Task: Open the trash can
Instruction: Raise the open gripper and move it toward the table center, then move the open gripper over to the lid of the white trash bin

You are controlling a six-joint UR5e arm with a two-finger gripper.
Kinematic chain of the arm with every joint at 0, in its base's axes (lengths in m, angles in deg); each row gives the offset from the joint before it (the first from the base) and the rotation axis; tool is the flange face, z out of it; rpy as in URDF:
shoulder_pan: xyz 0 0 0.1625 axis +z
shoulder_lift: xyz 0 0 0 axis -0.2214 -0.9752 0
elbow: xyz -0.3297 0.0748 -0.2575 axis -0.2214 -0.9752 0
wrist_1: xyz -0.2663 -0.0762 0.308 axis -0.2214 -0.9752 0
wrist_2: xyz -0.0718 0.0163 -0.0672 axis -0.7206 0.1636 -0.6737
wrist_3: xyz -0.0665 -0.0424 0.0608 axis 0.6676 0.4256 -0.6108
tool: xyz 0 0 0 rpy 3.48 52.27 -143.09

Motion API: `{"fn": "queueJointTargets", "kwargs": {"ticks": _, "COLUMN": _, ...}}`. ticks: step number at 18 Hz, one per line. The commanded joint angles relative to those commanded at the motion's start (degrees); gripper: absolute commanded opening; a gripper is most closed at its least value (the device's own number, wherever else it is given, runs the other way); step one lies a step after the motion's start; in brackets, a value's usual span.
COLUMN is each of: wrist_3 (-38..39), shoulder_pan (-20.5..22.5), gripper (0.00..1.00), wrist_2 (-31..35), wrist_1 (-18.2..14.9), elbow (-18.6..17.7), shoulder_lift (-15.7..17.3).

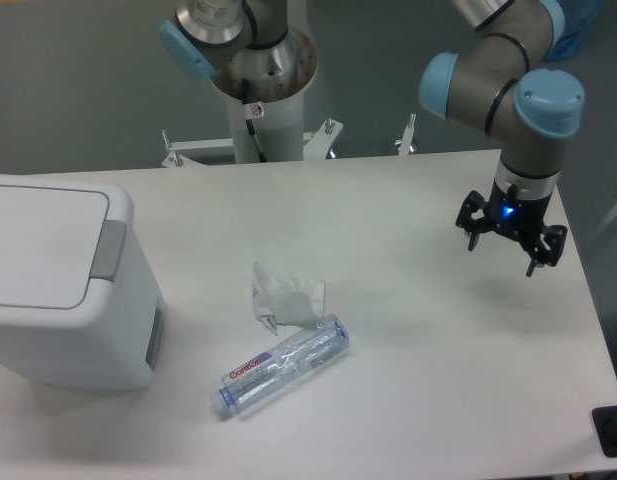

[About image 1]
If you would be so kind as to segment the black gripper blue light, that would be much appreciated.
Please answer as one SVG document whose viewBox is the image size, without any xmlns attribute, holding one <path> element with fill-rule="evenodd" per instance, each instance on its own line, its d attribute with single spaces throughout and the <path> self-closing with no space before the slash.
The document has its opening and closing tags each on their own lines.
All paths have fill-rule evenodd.
<svg viewBox="0 0 617 480">
<path fill-rule="evenodd" d="M 462 202 L 455 225 L 468 237 L 468 250 L 472 252 L 481 234 L 494 232 L 519 243 L 529 255 L 526 276 L 544 266 L 555 267 L 564 251 L 568 228 L 564 225 L 545 225 L 544 215 L 551 195 L 540 199 L 508 197 L 493 182 L 488 202 L 472 190 Z"/>
</svg>

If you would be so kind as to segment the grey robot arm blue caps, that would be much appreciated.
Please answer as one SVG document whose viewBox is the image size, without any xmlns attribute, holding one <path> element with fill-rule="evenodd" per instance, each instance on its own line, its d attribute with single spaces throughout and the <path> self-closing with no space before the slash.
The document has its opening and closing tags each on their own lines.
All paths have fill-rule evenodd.
<svg viewBox="0 0 617 480">
<path fill-rule="evenodd" d="M 527 271 L 554 267 L 568 229 L 544 215 L 577 133 L 585 102 L 582 84 L 562 70 L 540 67 L 566 26 L 556 1 L 457 1 L 479 40 L 466 55 L 443 52 L 419 85 L 423 108 L 500 142 L 488 197 L 471 191 L 455 224 L 475 248 L 494 232 L 517 243 Z"/>
</svg>

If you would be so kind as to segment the second grey robot arm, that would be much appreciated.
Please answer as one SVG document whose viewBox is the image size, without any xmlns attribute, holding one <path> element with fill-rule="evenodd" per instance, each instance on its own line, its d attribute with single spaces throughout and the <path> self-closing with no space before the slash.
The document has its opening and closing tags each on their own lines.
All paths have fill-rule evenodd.
<svg viewBox="0 0 617 480">
<path fill-rule="evenodd" d="M 178 67 L 203 80 L 242 51 L 276 46 L 287 32 L 285 1 L 179 1 L 159 36 Z"/>
</svg>

